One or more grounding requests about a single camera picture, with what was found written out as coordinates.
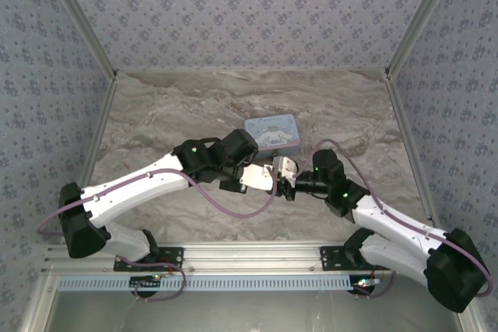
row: blue tin box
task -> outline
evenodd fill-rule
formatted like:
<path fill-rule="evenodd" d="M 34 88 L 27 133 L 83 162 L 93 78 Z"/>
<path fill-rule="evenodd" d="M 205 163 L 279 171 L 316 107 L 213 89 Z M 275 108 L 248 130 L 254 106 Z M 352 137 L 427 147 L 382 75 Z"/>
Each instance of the blue tin box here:
<path fill-rule="evenodd" d="M 258 143 L 256 159 L 273 155 L 294 156 L 299 152 L 301 140 L 292 114 L 252 118 L 246 120 L 244 126 Z"/>

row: marble floor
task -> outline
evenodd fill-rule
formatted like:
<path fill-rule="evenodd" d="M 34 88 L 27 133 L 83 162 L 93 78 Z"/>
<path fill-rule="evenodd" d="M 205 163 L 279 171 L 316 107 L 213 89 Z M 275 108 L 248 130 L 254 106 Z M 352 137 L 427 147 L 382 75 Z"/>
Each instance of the marble floor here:
<path fill-rule="evenodd" d="M 405 146 L 380 72 L 214 71 L 118 74 L 117 90 L 92 184 L 147 166 L 189 138 L 219 138 L 244 128 L 248 118 L 293 114 L 301 137 L 302 165 L 322 138 L 351 154 L 380 197 L 425 220 Z M 355 181 L 359 178 L 346 165 Z M 261 207 L 268 195 L 203 187 L 238 212 Z M 194 190 L 181 190 L 133 208 L 117 219 L 151 230 L 159 242 L 208 240 L 344 240 L 356 229 L 307 195 L 275 199 L 249 219 L 224 215 Z"/>

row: floral pattern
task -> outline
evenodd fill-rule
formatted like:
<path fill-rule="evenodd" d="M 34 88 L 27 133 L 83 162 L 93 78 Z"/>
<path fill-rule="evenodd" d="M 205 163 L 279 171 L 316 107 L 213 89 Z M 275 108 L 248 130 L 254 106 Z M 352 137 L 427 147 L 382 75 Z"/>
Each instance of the floral pattern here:
<path fill-rule="evenodd" d="M 420 0 L 79 0 L 118 69 L 384 67 Z"/>
<path fill-rule="evenodd" d="M 498 8 L 441 0 L 396 81 L 441 222 L 498 276 Z M 498 290 L 481 303 L 498 330 Z"/>
<path fill-rule="evenodd" d="M 0 0 L 0 330 L 19 328 L 36 224 L 82 171 L 107 80 L 59 0 Z"/>

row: mounting plate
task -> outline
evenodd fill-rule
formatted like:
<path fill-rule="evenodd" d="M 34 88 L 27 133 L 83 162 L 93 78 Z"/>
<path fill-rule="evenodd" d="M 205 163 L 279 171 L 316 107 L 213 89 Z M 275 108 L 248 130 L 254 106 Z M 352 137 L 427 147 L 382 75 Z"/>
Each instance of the mounting plate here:
<path fill-rule="evenodd" d="M 375 266 L 371 264 L 355 265 L 345 255 L 343 246 L 321 246 L 321 269 L 323 271 L 351 271 L 365 270 L 372 271 Z"/>
<path fill-rule="evenodd" d="M 167 262 L 169 264 L 176 264 L 178 267 L 181 267 L 184 261 L 184 253 L 184 248 L 182 248 L 181 246 L 162 246 L 159 248 L 159 254 L 156 256 L 157 260 L 155 260 L 155 262 Z M 114 271 L 116 272 L 151 272 L 159 270 L 161 270 L 161 268 L 156 266 L 136 267 L 130 264 L 126 264 L 118 257 L 114 259 Z"/>

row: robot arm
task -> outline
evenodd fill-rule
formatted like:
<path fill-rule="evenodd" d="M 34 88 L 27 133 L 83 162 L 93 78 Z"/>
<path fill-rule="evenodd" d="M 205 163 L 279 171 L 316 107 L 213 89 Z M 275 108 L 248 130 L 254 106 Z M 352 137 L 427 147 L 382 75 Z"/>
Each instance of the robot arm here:
<path fill-rule="evenodd" d="M 154 257 L 157 245 L 150 232 L 128 229 L 113 219 L 152 198 L 190 187 L 182 173 L 196 183 L 220 180 L 219 188 L 231 192 L 245 193 L 248 187 L 270 191 L 273 179 L 268 166 L 251 164 L 257 152 L 254 139 L 244 130 L 235 130 L 223 140 L 187 140 L 153 164 L 100 186 L 85 190 L 75 183 L 64 186 L 60 206 L 88 200 L 59 215 L 70 257 L 81 258 L 103 251 L 132 261 L 157 262 Z M 313 166 L 313 171 L 298 173 L 293 160 L 275 157 L 272 169 L 276 174 L 277 196 L 294 201 L 298 192 L 322 194 L 333 213 L 359 225 L 361 229 L 345 243 L 346 256 L 353 265 L 361 268 L 368 263 L 409 276 L 456 312 L 463 311 L 486 283 L 482 272 L 460 253 L 427 233 L 408 229 L 385 211 L 424 232 L 445 237 L 484 266 L 464 232 L 435 229 L 385 204 L 381 210 L 368 190 L 345 176 L 342 163 L 331 149 L 316 152 Z"/>
<path fill-rule="evenodd" d="M 99 186 L 82 190 L 76 183 L 67 184 L 61 189 L 60 206 L 89 200 L 59 215 L 69 256 L 103 251 L 132 261 L 151 257 L 156 243 L 150 232 L 118 225 L 113 222 L 116 217 L 150 199 L 190 187 L 181 174 L 196 183 L 220 180 L 219 188 L 232 192 L 245 193 L 248 187 L 271 190 L 267 168 L 251 164 L 257 153 L 254 139 L 235 130 L 223 140 L 187 140 L 147 167 Z"/>

